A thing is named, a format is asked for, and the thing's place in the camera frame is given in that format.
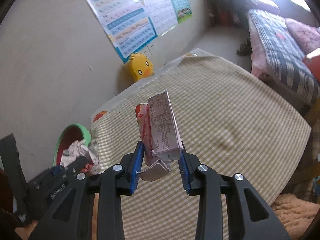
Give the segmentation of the pink strawberry milk carton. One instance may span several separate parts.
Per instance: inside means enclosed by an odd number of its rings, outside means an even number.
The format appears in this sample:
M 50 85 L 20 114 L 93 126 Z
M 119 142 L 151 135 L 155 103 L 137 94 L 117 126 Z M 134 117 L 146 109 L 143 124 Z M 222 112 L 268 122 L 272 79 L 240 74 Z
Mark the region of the pink strawberry milk carton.
M 171 174 L 181 158 L 182 140 L 168 91 L 158 93 L 135 108 L 146 168 L 137 174 L 143 181 L 156 181 Z

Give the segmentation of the fluffy tan blanket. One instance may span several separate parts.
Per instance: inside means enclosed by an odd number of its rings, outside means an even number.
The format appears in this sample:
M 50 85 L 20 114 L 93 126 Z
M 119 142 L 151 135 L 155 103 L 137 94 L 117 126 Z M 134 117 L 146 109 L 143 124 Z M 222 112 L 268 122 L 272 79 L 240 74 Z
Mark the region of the fluffy tan blanket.
M 299 239 L 319 211 L 319 204 L 297 198 L 294 194 L 281 194 L 271 205 L 291 239 Z

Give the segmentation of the red bin green rim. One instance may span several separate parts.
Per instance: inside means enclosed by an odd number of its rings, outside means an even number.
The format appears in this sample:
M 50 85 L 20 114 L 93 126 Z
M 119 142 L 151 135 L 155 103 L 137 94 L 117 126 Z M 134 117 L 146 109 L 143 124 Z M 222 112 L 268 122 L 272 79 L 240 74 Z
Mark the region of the red bin green rim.
M 56 143 L 53 165 L 56 166 L 61 162 L 63 151 L 67 150 L 73 142 L 85 140 L 85 145 L 88 146 L 91 139 L 91 133 L 85 126 L 78 123 L 67 126 Z

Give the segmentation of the checkered beige table cloth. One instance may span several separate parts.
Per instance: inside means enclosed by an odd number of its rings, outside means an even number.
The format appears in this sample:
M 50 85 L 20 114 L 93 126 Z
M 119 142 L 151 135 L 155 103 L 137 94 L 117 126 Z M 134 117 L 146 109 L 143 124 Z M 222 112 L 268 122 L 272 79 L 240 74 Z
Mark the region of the checkered beige table cloth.
M 134 151 L 140 139 L 135 107 L 167 91 L 188 153 L 217 173 L 239 172 L 271 204 L 295 171 L 311 127 L 273 89 L 218 56 L 183 57 L 91 126 L 102 170 Z M 177 164 L 122 197 L 126 239 L 194 239 L 198 197 L 183 189 Z

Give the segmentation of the yellow duck toy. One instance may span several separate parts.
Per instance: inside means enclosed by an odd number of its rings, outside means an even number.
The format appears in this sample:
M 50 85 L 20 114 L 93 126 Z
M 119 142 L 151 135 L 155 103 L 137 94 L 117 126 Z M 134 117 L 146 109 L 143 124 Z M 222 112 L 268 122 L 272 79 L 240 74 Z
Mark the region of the yellow duck toy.
M 154 74 L 152 62 L 142 53 L 132 53 L 124 64 L 124 69 L 130 73 L 135 82 Z

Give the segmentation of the orange red box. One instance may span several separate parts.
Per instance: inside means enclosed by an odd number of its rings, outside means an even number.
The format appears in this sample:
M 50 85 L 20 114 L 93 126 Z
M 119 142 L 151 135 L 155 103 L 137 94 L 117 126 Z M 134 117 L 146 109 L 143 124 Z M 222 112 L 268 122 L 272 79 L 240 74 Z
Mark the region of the orange red box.
M 303 63 L 310 70 L 311 74 L 320 81 L 320 48 L 308 53 L 304 59 Z

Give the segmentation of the pink floral pillow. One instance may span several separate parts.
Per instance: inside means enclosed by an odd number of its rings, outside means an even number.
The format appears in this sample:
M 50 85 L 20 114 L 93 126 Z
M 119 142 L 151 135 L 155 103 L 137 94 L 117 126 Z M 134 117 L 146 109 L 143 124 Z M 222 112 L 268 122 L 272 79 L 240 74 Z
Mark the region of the pink floral pillow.
M 285 24 L 288 31 L 305 54 L 309 54 L 319 48 L 320 37 L 318 28 L 306 25 L 291 18 L 286 18 Z

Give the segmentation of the dark metal shelf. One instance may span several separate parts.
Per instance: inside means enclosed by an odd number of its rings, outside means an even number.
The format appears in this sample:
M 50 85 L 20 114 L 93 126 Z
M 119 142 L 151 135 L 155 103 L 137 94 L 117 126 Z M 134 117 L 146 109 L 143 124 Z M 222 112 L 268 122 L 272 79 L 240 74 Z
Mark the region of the dark metal shelf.
M 248 29 L 247 0 L 207 0 L 215 23 Z

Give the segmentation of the blue pinyin wall poster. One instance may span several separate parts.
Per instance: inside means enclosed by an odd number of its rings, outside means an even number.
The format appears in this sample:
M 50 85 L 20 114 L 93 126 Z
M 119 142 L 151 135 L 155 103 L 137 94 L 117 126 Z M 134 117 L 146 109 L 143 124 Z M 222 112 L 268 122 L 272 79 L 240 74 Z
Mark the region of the blue pinyin wall poster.
M 125 63 L 157 37 L 142 0 L 86 0 Z

